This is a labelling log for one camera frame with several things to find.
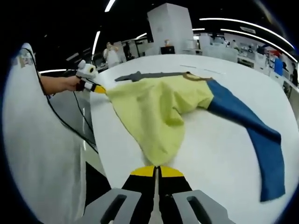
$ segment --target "black cable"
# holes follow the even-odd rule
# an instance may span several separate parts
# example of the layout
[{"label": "black cable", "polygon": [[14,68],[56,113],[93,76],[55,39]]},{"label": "black cable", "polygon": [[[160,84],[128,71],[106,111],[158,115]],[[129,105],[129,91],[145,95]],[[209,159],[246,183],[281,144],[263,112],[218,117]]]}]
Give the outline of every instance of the black cable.
[{"label": "black cable", "polygon": [[36,75],[37,75],[39,84],[40,84],[40,86],[41,86],[41,89],[42,89],[42,91],[43,91],[43,93],[44,93],[44,95],[45,95],[45,97],[46,97],[46,99],[47,99],[47,101],[48,101],[48,104],[49,104],[50,108],[52,109],[52,111],[55,113],[55,115],[58,117],[58,119],[60,120],[60,122],[61,122],[64,126],[66,126],[68,129],[70,129],[71,131],[73,131],[77,136],[79,136],[79,137],[82,138],[84,141],[86,141],[87,144],[88,144],[88,145],[89,145],[89,146],[90,146],[90,147],[91,147],[91,148],[98,154],[98,151],[93,147],[93,145],[89,142],[89,140],[88,140],[87,138],[85,138],[83,135],[81,135],[81,134],[80,134],[78,131],[76,131],[74,128],[72,128],[69,124],[67,124],[67,123],[66,123],[66,122],[65,122],[65,121],[58,115],[58,113],[54,110],[54,108],[53,108],[53,106],[52,106],[50,100],[49,100],[48,97],[47,97],[47,94],[46,94],[46,91],[45,91],[45,89],[44,89],[44,87],[43,87],[41,78],[40,78],[39,75],[38,75],[38,70],[37,70],[36,62],[35,62],[35,60],[34,60],[34,57],[33,57],[32,53],[31,53],[31,51],[30,51],[29,49],[27,49],[27,48],[22,48],[22,49],[27,50],[27,51],[30,53],[31,57],[32,57],[32,61],[33,61],[34,67],[35,67],[35,69],[36,69]]},{"label": "black cable", "polygon": [[91,82],[92,84],[99,85],[99,84],[95,83],[94,81],[92,81],[92,80],[90,80],[90,79],[88,79],[88,78],[86,78],[86,80],[87,80],[88,82]]},{"label": "black cable", "polygon": [[89,127],[89,129],[90,129],[90,130],[92,131],[92,133],[93,133],[93,128],[91,127],[91,125],[88,123],[86,117],[84,116],[84,114],[83,114],[83,112],[82,112],[82,110],[81,110],[81,108],[80,108],[80,105],[79,105],[79,102],[78,102],[78,98],[77,98],[75,92],[73,92],[73,94],[74,94],[74,96],[75,96],[75,99],[76,99],[76,102],[77,102],[77,105],[78,105],[78,108],[79,108],[79,111],[80,111],[82,117],[84,118],[84,120],[85,120],[87,126]]}]

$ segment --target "yellow cloth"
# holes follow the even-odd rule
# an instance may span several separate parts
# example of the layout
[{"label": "yellow cloth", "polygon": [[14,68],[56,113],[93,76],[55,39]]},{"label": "yellow cloth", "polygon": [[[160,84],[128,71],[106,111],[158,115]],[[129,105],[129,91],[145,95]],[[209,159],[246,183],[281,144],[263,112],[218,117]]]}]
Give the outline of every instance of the yellow cloth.
[{"label": "yellow cloth", "polygon": [[182,76],[145,78],[107,91],[114,110],[153,165],[168,162],[179,150],[185,127],[180,114],[213,100],[206,81]]}]

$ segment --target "blue cloth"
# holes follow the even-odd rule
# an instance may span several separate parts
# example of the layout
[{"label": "blue cloth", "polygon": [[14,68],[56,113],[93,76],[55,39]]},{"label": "blue cloth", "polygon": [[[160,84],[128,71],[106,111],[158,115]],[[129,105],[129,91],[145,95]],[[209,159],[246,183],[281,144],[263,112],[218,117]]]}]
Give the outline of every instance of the blue cloth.
[{"label": "blue cloth", "polygon": [[261,202],[285,194],[285,164],[280,134],[265,125],[252,110],[218,82],[210,80],[207,84],[214,95],[207,110],[247,129],[261,170]]},{"label": "blue cloth", "polygon": [[274,61],[274,71],[279,74],[280,76],[283,75],[283,62],[279,59],[279,58],[276,58],[275,61]]}]

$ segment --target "black ceiling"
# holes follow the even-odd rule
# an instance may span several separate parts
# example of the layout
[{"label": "black ceiling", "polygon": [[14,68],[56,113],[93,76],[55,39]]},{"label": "black ceiling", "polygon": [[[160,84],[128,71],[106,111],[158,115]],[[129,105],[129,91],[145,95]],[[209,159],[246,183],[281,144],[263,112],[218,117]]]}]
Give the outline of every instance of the black ceiling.
[{"label": "black ceiling", "polygon": [[[208,32],[220,28],[240,30],[240,25],[228,21],[200,21],[199,18],[222,17],[252,22],[266,27],[299,47],[296,9],[285,0],[116,0],[105,13],[109,0],[48,1],[19,8],[18,27],[27,33],[26,41],[36,52],[39,70],[60,69],[70,66],[66,58],[78,52],[91,56],[94,38],[101,31],[96,52],[103,51],[107,41],[123,41],[150,33],[147,12],[166,2],[189,9],[193,28]],[[291,52],[290,46],[273,35],[255,28],[256,35]]]}]

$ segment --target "white machine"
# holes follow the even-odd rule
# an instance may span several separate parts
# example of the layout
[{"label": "white machine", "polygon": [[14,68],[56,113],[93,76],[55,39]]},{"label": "white machine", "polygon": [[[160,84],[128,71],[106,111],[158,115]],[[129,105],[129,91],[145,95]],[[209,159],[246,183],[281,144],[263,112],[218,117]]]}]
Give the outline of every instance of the white machine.
[{"label": "white machine", "polygon": [[76,76],[88,79],[94,79],[98,74],[97,68],[93,64],[86,63],[85,60],[82,60],[78,64],[78,70]]}]

